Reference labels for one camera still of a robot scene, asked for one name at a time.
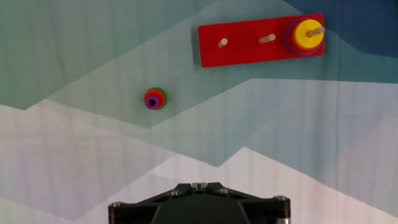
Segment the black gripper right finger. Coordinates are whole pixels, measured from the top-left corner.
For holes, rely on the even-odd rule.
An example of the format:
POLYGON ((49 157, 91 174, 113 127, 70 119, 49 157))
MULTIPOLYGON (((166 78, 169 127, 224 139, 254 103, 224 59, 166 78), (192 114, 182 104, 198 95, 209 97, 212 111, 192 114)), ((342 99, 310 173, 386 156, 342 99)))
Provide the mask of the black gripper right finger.
POLYGON ((251 223, 291 224, 290 199, 283 195, 260 198, 223 186, 219 182, 199 183, 199 193, 239 202, 251 223))

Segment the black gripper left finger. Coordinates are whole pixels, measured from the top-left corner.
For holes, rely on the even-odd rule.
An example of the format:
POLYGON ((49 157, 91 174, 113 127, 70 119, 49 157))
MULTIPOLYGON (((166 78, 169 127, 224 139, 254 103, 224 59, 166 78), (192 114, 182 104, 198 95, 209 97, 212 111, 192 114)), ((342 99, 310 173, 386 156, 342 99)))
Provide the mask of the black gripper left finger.
POLYGON ((199 183, 178 184, 174 189, 158 194, 138 203, 112 202, 108 205, 108 223, 135 223, 143 218, 151 221, 156 210, 164 202, 192 195, 199 190, 199 183))

